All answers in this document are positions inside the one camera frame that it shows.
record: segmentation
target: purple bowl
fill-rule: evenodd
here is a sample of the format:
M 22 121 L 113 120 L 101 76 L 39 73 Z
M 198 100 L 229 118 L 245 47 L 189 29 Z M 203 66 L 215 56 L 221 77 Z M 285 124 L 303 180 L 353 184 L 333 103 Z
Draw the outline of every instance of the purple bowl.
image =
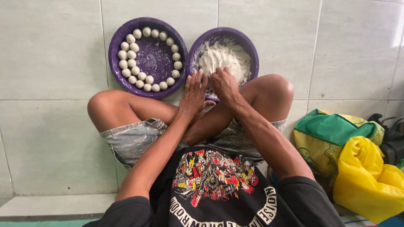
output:
M 187 58 L 187 73 L 191 74 L 193 69 L 198 70 L 199 68 L 194 66 L 195 59 L 199 59 L 201 56 L 201 48 L 203 48 L 206 41 L 209 41 L 209 44 L 212 45 L 216 41 L 222 42 L 224 38 L 232 39 L 232 41 L 243 47 L 244 51 L 250 55 L 251 58 L 251 67 L 250 67 L 250 76 L 247 79 L 247 83 L 257 78 L 258 70 L 259 70 L 259 60 L 257 50 L 255 49 L 251 40 L 244 35 L 242 32 L 229 28 L 229 27 L 218 27 L 211 29 L 205 33 L 203 33 L 192 45 L 188 58 Z M 205 94 L 205 100 L 212 100 L 216 103 L 220 100 L 210 96 L 208 93 Z
M 121 43 L 126 41 L 126 36 L 132 34 L 133 30 L 137 28 L 143 30 L 144 27 L 150 27 L 151 29 L 156 28 L 160 32 L 167 32 L 168 37 L 172 37 L 174 43 L 179 47 L 178 53 L 181 55 L 180 61 L 182 61 L 183 64 L 181 70 L 179 70 L 180 77 L 175 79 L 174 85 L 169 86 L 166 90 L 160 90 L 159 92 L 146 92 L 143 88 L 139 89 L 134 84 L 129 83 L 128 78 L 122 75 L 122 69 L 119 68 L 120 59 L 118 57 L 118 52 L 121 50 Z M 173 53 L 171 52 L 171 47 L 167 45 L 166 41 L 161 41 L 152 36 L 144 37 L 142 35 L 141 39 L 136 39 L 136 43 L 139 46 L 139 52 L 136 53 L 137 56 L 135 59 L 136 66 L 139 67 L 140 71 L 145 72 L 146 75 L 153 76 L 153 84 L 159 84 L 171 77 L 175 61 L 172 58 Z M 161 99 L 174 93 L 181 87 L 183 82 L 185 82 L 185 69 L 187 67 L 185 59 L 187 59 L 187 55 L 187 46 L 178 32 L 169 24 L 150 17 L 136 18 L 123 24 L 112 37 L 108 50 L 109 67 L 111 68 L 115 80 L 118 81 L 126 91 L 141 97 L 152 99 Z

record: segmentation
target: graphic print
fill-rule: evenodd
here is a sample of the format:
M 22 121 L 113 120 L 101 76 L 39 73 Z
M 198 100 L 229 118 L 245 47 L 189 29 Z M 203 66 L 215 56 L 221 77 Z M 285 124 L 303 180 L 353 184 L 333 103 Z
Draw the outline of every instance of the graphic print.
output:
M 172 187 L 183 199 L 191 198 L 197 207 L 201 199 L 228 200 L 238 198 L 238 190 L 254 191 L 258 184 L 254 166 L 243 156 L 232 160 L 218 151 L 200 150 L 185 153 L 177 168 Z

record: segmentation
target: hand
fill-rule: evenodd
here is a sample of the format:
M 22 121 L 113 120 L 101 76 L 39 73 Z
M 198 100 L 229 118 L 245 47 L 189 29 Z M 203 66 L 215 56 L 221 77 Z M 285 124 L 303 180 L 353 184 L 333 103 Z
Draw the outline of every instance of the hand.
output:
M 208 75 L 202 74 L 202 69 L 200 69 L 198 73 L 196 70 L 194 70 L 192 72 L 192 76 L 187 77 L 184 95 L 182 96 L 179 104 L 177 115 L 186 118 L 189 123 L 203 110 L 206 105 L 209 104 L 204 101 L 206 87 L 208 84 Z
M 216 68 L 216 73 L 210 76 L 210 84 L 217 97 L 225 104 L 232 103 L 240 94 L 238 83 L 228 67 Z

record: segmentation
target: black t-shirt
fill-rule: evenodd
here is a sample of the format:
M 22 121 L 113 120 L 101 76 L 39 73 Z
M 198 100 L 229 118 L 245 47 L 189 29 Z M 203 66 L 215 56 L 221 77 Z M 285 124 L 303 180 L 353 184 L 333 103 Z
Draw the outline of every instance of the black t-shirt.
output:
M 150 190 L 113 203 L 84 227 L 343 227 L 320 185 L 288 177 L 275 190 L 243 156 L 211 147 L 175 152 Z

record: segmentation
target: gray patterned shorts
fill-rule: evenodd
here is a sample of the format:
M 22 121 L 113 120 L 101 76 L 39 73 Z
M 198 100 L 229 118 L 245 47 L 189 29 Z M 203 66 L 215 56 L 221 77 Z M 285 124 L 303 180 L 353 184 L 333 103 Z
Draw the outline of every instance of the gray patterned shorts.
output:
M 286 119 L 271 124 L 282 132 L 286 126 Z M 149 118 L 142 122 L 113 128 L 100 135 L 107 141 L 115 158 L 129 169 L 166 129 L 167 125 L 161 120 Z M 199 145 L 210 146 L 228 154 L 241 154 L 256 164 L 263 162 L 261 155 L 253 148 L 253 143 L 246 137 L 243 127 L 236 119 L 233 119 L 217 136 Z M 181 141 L 177 150 L 184 147 L 188 145 Z

